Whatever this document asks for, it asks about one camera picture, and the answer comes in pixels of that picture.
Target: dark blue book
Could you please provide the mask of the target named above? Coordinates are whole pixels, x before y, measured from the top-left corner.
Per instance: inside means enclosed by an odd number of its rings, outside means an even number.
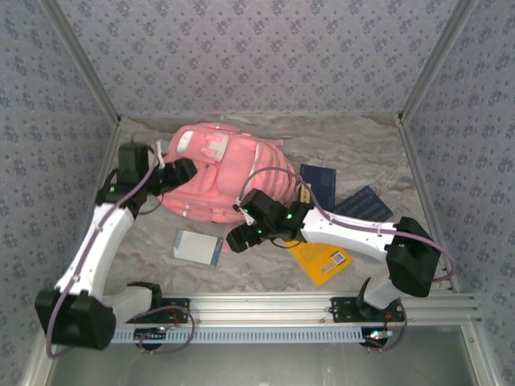
[[[393,216],[393,212],[369,186],[336,205],[333,213],[359,220],[377,222],[385,222]]]
[[[301,165],[299,174],[306,183],[311,184],[320,206],[326,211],[335,207],[336,170],[327,167]]]

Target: pink backpack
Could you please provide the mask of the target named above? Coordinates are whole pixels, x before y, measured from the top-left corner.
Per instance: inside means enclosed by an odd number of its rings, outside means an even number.
[[[179,129],[170,142],[165,162],[192,159],[197,174],[188,183],[165,193],[163,205],[188,219],[215,223],[242,221],[233,205],[245,180],[256,170],[278,166],[294,171],[282,151],[282,141],[240,133],[234,125],[198,123]],[[287,203],[295,193],[295,179],[281,171],[257,174],[245,192],[257,188]]]

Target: patterned wall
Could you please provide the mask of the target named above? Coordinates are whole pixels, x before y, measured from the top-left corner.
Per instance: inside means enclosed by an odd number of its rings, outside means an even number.
[[[122,115],[397,112],[455,0],[60,0]]]
[[[111,129],[37,0],[0,2],[0,384],[17,384],[84,231]]]
[[[410,128],[463,290],[515,384],[515,3],[481,2]]]

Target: purple cable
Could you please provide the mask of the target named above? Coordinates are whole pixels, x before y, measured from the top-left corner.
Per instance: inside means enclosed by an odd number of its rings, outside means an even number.
[[[419,235],[414,235],[414,234],[408,233],[408,232],[392,231],[392,230],[389,230],[389,229],[381,229],[380,230],[380,229],[377,229],[377,228],[361,227],[359,225],[348,224],[348,223],[345,223],[343,221],[332,219],[330,217],[330,215],[320,206],[319,201],[316,199],[315,194],[313,193],[313,190],[309,187],[308,184],[306,184],[303,181],[302,177],[300,175],[297,175],[293,171],[289,171],[288,169],[283,169],[281,167],[276,167],[276,166],[268,166],[268,167],[263,167],[262,169],[254,171],[245,180],[245,182],[243,183],[243,187],[241,188],[241,192],[240,192],[240,199],[239,199],[240,201],[243,199],[243,195],[245,194],[245,188],[247,187],[247,184],[249,183],[249,181],[251,179],[253,179],[255,175],[257,175],[259,173],[262,173],[263,171],[267,171],[267,170],[282,171],[282,172],[284,172],[284,173],[286,173],[288,175],[293,176],[295,179],[297,179],[297,181],[299,181],[302,185],[304,185],[304,187],[307,189],[307,191],[309,191],[309,193],[311,195],[311,199],[313,200],[313,203],[315,204],[316,208],[322,214],[322,217],[324,219],[326,219],[327,221],[329,221],[330,223],[339,225],[339,226],[347,228],[347,229],[352,229],[353,231],[369,232],[369,233],[376,233],[376,234],[383,234],[383,235],[394,235],[394,236],[405,237],[407,239],[412,239],[412,240],[420,241],[420,242],[422,242],[424,244],[427,244],[430,247],[438,250],[440,253],[445,255],[445,257],[449,260],[449,263],[451,264],[451,270],[448,272],[447,275],[434,278],[433,282],[448,280],[448,279],[450,279],[451,277],[453,277],[456,274],[456,270],[457,270],[456,259],[443,246],[436,244],[431,239],[428,239],[426,237],[422,237],[422,236],[419,236]]]
[[[116,211],[125,201],[130,199],[133,195],[135,195],[142,186],[146,183],[150,175],[152,174],[152,171],[154,170],[155,165],[158,163],[158,155],[157,155],[157,149],[155,146],[152,146],[152,150],[154,151],[154,159],[152,160],[151,165],[148,168],[147,173],[143,177],[143,179],[134,187],[132,191],[124,195],[121,199],[119,199],[101,218],[101,220],[98,223],[98,226],[93,231],[93,234],[91,235],[91,238],[89,239],[88,243],[86,244],[86,248],[84,248],[84,251],[82,252],[82,255],[80,256],[79,262],[77,264],[77,267],[75,268],[75,271],[73,272],[73,276],[70,279],[70,282],[64,287],[64,290],[62,294],[57,299],[56,305],[54,306],[54,309],[51,312],[50,320],[48,321],[48,328],[47,328],[47,342],[45,345],[47,355],[49,358],[57,358],[58,356],[61,356],[62,354],[68,352],[71,350],[71,348],[66,348],[60,352],[53,353],[52,352],[52,335],[54,332],[54,326],[56,324],[57,314],[59,313],[61,306],[64,303],[64,299],[67,297],[67,295],[70,293],[70,290],[73,287],[73,284],[75,283],[74,278],[79,275],[80,271],[82,270],[82,267],[84,266],[84,263],[86,262],[86,257],[89,254],[89,251],[93,247],[93,244],[95,243],[95,239],[97,238],[98,234],[100,233],[100,230],[104,226],[105,222],[109,219],[109,217]]]
[[[371,343],[371,344],[374,344],[377,346],[377,348],[370,347],[371,350],[379,351],[379,352],[386,352],[386,351],[393,350],[395,347],[398,347],[402,343],[402,341],[404,340],[404,338],[406,337],[406,334],[408,332],[408,317],[406,315],[406,308],[404,308],[404,305],[402,303],[401,303],[401,307],[402,307],[402,316],[404,317],[404,327],[402,328],[402,332],[401,332],[401,335],[399,336],[399,339],[397,339],[397,341],[395,343],[393,343],[392,345],[387,346],[387,347],[383,347],[381,344],[379,344],[378,342],[374,342],[371,339],[365,339],[368,343]]]
[[[155,308],[153,310],[148,310],[146,312],[138,314],[138,315],[135,316],[135,318],[140,318],[142,316],[148,316],[148,315],[156,314],[158,312],[166,311],[166,310],[177,310],[177,311],[182,312],[183,314],[186,314],[189,317],[189,319],[192,321],[192,332],[190,332],[190,335],[187,337],[186,341],[184,343],[182,343],[180,346],[177,346],[177,347],[174,347],[174,348],[170,348],[170,349],[167,349],[167,350],[159,350],[159,351],[150,351],[150,350],[146,350],[145,348],[143,348],[143,341],[146,339],[146,337],[149,334],[152,334],[152,333],[149,332],[149,333],[143,334],[139,338],[139,342],[138,342],[138,347],[140,348],[140,350],[142,352],[146,352],[147,354],[152,354],[152,355],[154,355],[154,354],[156,354],[156,355],[173,354],[174,352],[181,351],[184,348],[186,348],[187,346],[189,346],[190,342],[195,337],[195,328],[196,328],[196,326],[195,326],[195,319],[193,318],[192,313],[187,308],[183,308],[183,307],[179,307],[179,306],[163,306],[163,307]]]

